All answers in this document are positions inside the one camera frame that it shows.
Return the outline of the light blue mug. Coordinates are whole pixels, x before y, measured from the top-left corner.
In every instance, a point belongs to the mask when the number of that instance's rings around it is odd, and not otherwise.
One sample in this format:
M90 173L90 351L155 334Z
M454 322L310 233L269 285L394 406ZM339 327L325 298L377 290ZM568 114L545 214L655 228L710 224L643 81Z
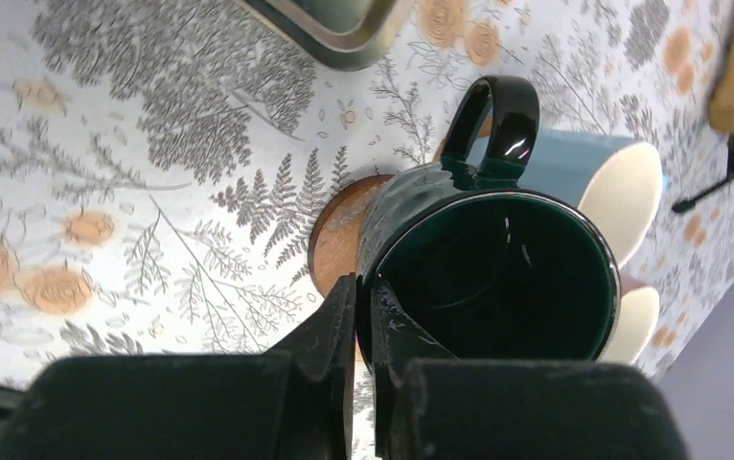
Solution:
M578 209L622 269L656 216L664 175L656 147L647 142L545 128L518 185Z

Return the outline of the pink mug white inside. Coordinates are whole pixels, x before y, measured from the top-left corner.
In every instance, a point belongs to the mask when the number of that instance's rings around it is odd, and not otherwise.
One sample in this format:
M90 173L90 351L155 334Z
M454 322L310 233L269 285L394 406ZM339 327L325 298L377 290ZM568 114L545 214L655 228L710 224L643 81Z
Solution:
M612 331L600 362L633 365L650 342L658 321L658 291L628 275L620 276L621 299Z

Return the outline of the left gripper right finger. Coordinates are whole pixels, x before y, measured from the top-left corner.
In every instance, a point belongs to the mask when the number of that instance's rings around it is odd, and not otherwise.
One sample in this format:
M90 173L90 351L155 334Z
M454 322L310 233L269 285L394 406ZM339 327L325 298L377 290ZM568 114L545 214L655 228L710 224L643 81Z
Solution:
M402 309L396 293L383 279L373 284L370 309L375 447L378 457L388 459L395 399L406 366L416 358L454 358L455 354Z

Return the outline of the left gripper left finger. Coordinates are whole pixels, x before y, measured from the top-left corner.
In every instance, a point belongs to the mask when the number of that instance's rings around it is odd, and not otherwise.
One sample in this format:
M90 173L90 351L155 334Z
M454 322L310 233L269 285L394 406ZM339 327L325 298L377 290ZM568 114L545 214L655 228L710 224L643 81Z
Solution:
M356 361L356 276L341 276L319 308L268 350L288 359L276 459L349 459Z

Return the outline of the glossy brown coaster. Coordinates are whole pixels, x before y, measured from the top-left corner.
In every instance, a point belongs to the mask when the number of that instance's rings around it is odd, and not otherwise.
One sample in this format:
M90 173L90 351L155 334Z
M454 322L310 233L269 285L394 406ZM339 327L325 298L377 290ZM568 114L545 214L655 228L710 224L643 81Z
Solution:
M312 227L308 268L315 288L326 297L341 276L356 271L359 230L364 214L391 174L361 178L328 202Z

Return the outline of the dark green mug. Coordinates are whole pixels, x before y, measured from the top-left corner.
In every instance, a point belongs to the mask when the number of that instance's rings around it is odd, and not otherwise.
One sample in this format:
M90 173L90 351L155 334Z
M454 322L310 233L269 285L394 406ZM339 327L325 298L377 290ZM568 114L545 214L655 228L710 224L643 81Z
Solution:
M528 80L466 92L437 161L395 175L366 209L357 274L459 358L593 360L621 297L603 234L575 207L518 185L535 149Z

